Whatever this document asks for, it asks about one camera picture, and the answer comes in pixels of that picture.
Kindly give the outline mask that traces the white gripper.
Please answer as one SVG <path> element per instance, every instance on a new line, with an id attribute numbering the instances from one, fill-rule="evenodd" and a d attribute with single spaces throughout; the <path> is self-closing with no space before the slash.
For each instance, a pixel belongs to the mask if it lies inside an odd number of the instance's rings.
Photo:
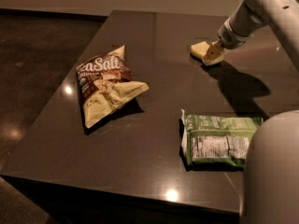
<path id="1" fill-rule="evenodd" d="M 236 49 L 249 39 L 247 26 L 243 21 L 229 18 L 218 31 L 219 41 L 206 45 L 203 57 L 204 65 L 220 63 L 224 58 L 224 49 Z"/>

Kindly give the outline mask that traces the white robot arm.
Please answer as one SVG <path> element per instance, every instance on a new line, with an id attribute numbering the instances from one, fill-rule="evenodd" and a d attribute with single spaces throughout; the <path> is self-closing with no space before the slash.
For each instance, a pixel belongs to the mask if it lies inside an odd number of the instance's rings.
<path id="1" fill-rule="evenodd" d="M 223 59 L 257 29 L 267 25 L 287 57 L 263 59 L 272 75 L 269 118 L 254 134 L 244 172 L 240 224 L 299 224 L 299 62 L 298 0 L 243 0 L 219 30 L 218 40 L 204 56 L 204 64 Z"/>

